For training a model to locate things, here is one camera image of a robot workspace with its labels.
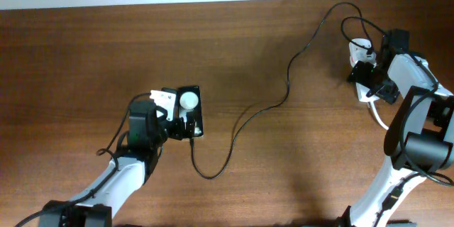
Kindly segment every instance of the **black bracket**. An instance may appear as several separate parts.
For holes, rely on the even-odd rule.
[[[350,208],[351,206],[347,206],[347,209],[343,212],[342,216],[336,219],[334,227],[353,227],[350,222]]]
[[[179,105],[180,97],[186,92],[192,92],[199,98],[198,104],[191,111],[187,111]],[[202,137],[204,135],[204,123],[201,114],[200,87],[194,85],[178,88],[176,107],[178,109],[176,111],[178,116],[174,118],[172,122],[167,124],[169,138],[182,140],[184,138]],[[184,116],[186,121],[184,121],[183,117],[179,116],[180,113],[185,113]]]
[[[66,204],[67,201],[49,201],[43,210]],[[38,227],[76,226],[112,227],[112,208],[101,204],[94,206],[70,206],[51,211],[40,217]]]
[[[383,36],[377,56],[377,65],[358,61],[347,78],[347,82],[358,83],[369,89],[366,96],[376,95],[389,104],[399,96],[397,85],[388,77],[388,69],[394,57],[409,51],[409,31],[393,29]]]
[[[440,96],[427,98],[411,112],[405,127],[402,127],[411,105],[427,92],[427,89],[419,87],[410,88],[384,137],[384,153],[391,157],[396,170],[402,167],[411,169],[405,156],[401,154],[401,128],[404,129],[407,156],[423,170],[435,172],[448,168],[454,162],[454,96],[447,99]],[[426,120],[430,119],[435,126],[441,128],[439,131],[424,128]]]

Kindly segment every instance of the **robotic arm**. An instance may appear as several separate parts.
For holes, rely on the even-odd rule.
[[[427,175],[441,176],[448,180],[445,185],[453,184],[436,171],[450,167],[454,161],[454,96],[436,81],[427,61],[408,51],[408,39],[407,31],[391,31],[384,38],[377,65],[367,62],[367,57],[358,60],[348,78],[357,87],[367,87],[368,96],[392,104],[400,92],[404,101],[385,136],[382,168],[364,196],[338,218],[336,227],[386,226],[405,197]],[[433,119],[441,130],[425,129],[427,119]]]
[[[51,212],[40,217],[40,227],[111,226],[111,219],[123,203],[153,173],[162,144],[168,138],[181,140],[203,135],[198,86],[151,91],[150,99],[152,101],[131,102],[128,107],[130,130],[118,138],[109,166],[93,184],[70,201],[84,198],[104,182],[101,188],[88,199],[60,210],[51,209],[67,201],[48,202],[43,210]],[[127,138],[127,145],[122,145],[124,138]]]

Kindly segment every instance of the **black cable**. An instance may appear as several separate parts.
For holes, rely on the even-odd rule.
[[[383,216],[383,213],[384,213],[384,210],[380,210],[380,212],[378,212],[377,214],[377,220],[375,220],[375,223],[374,223],[374,226],[373,227],[377,227],[378,226],[378,223],[380,222],[380,219],[382,218]]]
[[[200,171],[199,171],[199,168],[197,167],[196,163],[195,163],[195,160],[194,160],[194,140],[191,138],[189,139],[189,144],[191,146],[191,160],[192,160],[192,165],[194,166],[194,169],[196,170],[197,174],[199,174],[201,177],[203,177],[204,179],[208,179],[208,180],[211,180],[211,179],[215,179],[217,178],[219,175],[221,175],[223,173],[223,171],[226,169],[227,165],[228,165],[228,162],[230,161],[230,158],[232,156],[232,152],[233,152],[233,147],[235,145],[235,142],[236,142],[236,139],[238,137],[238,134],[246,127],[246,125],[252,120],[254,119],[255,117],[259,116],[260,114],[263,114],[265,113],[266,111],[270,110],[270,109],[273,109],[273,108],[277,108],[279,106],[281,106],[286,100],[287,98],[289,97],[289,93],[290,93],[290,67],[292,66],[292,63],[293,61],[298,57],[300,56],[309,46],[310,44],[312,43],[312,40],[317,36],[317,33],[319,32],[320,28],[322,27],[323,23],[325,22],[326,18],[328,18],[329,14],[332,12],[332,10],[334,10],[335,7],[337,6],[340,6],[340,5],[343,5],[343,4],[347,4],[347,5],[350,5],[350,6],[353,6],[359,13],[360,17],[361,17],[361,25],[362,25],[362,29],[364,30],[364,33],[367,37],[367,39],[370,41],[370,48],[366,48],[365,46],[362,46],[362,45],[358,45],[357,43],[355,42],[352,42],[354,45],[360,47],[360,48],[363,48],[363,49],[366,49],[367,51],[373,51],[373,46],[372,46],[372,40],[370,39],[370,36],[369,34],[367,33],[366,31],[366,28],[364,27],[364,22],[366,23],[369,23],[372,25],[372,23],[370,21],[367,21],[365,19],[362,18],[362,13],[361,13],[361,10],[359,7],[357,7],[355,4],[352,4],[352,3],[349,3],[349,2],[340,2],[340,3],[337,3],[335,5],[333,5],[325,14],[325,16],[323,17],[323,19],[321,20],[318,28],[315,30],[314,34],[312,35],[311,37],[311,40],[309,40],[309,42],[306,44],[306,46],[303,47],[302,50],[300,50],[299,52],[297,52],[292,58],[291,60],[289,61],[289,64],[287,65],[287,92],[285,93],[284,95],[284,98],[283,100],[281,100],[280,103],[278,104],[275,104],[275,105],[272,105],[272,106],[268,106],[267,108],[265,109],[262,109],[260,111],[258,111],[257,113],[255,113],[254,115],[252,115],[239,129],[238,131],[236,131],[236,134],[234,135],[233,137],[233,140],[232,140],[232,143],[231,143],[231,146],[230,146],[230,150],[228,151],[228,155],[227,155],[227,158],[226,158],[226,161],[224,162],[221,170],[219,170],[215,175],[212,175],[212,176],[206,176],[204,174],[202,174]]]
[[[64,210],[64,209],[66,209],[66,208],[68,208],[70,206],[74,206],[74,205],[76,205],[78,203],[86,201],[90,197],[93,197],[99,191],[99,189],[101,189],[101,187],[103,185],[105,185],[106,182],[115,174],[115,172],[118,171],[118,159],[114,155],[114,153],[111,152],[110,150],[106,149],[106,148],[99,149],[98,152],[100,152],[100,151],[102,151],[103,153],[108,153],[108,154],[111,155],[113,161],[115,162],[115,168],[113,168],[112,171],[95,188],[91,189],[87,194],[85,194],[83,197],[80,197],[79,199],[76,199],[74,201],[66,201],[64,204],[61,204],[61,205],[58,205],[58,206],[54,206],[54,207],[49,208],[49,209],[43,209],[43,210],[40,210],[40,211],[38,211],[38,212],[36,212],[34,214],[31,214],[30,216],[25,217],[22,221],[20,221],[18,224],[16,224],[16,227],[24,226],[29,221],[31,221],[31,220],[39,217],[39,216],[42,216],[43,214],[48,214],[50,212]]]
[[[350,39],[350,38],[345,34],[345,31],[343,30],[343,24],[344,24],[347,20],[349,20],[349,19],[358,19],[358,20],[361,21],[362,24],[364,24],[363,22],[366,22],[367,24],[371,25],[373,28],[375,28],[376,30],[378,30],[381,34],[383,34],[383,35],[385,35],[385,36],[389,36],[389,34],[386,33],[386,32],[385,32],[383,29],[381,29],[379,26],[375,25],[372,21],[369,21],[369,20],[367,20],[367,19],[365,19],[365,18],[363,18],[363,17],[349,16],[349,17],[347,17],[347,18],[344,18],[344,19],[342,20],[342,22],[340,23],[340,31],[341,31],[343,37],[344,37],[345,39],[347,39],[347,41],[349,41],[350,43],[352,43],[352,44],[354,44],[354,45],[356,45],[356,46],[359,46],[360,48],[363,48],[363,49],[366,49],[366,50],[367,50],[367,48],[365,48],[365,47],[363,47],[363,46],[361,46],[361,45],[358,45],[357,43],[353,42],[352,39]]]
[[[116,151],[120,150],[121,149],[121,144],[123,143],[123,140],[125,139],[125,137],[129,135],[129,131],[125,131],[123,132],[119,137],[118,137],[118,140],[116,141]]]

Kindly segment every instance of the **wood grain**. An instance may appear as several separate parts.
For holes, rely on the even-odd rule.
[[[150,89],[201,86],[205,136],[196,140],[196,161],[214,173],[235,123],[282,98],[289,59],[339,1],[355,2],[383,28],[410,30],[411,49],[423,52],[443,86],[454,90],[454,0],[0,11],[0,225],[89,185],[108,162],[94,152],[110,141],[128,100]],[[240,134],[221,177],[200,178],[189,144],[169,140],[152,177],[114,223],[272,226],[334,219],[354,204],[382,164],[385,132],[345,82],[348,43],[339,27],[352,15],[347,6],[333,12],[294,63],[288,102]],[[348,27],[362,36],[357,23]],[[380,35],[370,32],[379,45]],[[400,102],[378,104],[385,123]],[[454,175],[453,168],[446,172]],[[392,218],[447,225],[454,222],[453,196],[454,189],[425,182]]]

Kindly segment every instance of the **white ball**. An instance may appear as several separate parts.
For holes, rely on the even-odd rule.
[[[179,104],[187,110],[194,109],[199,103],[199,97],[194,92],[185,92],[179,98]]]

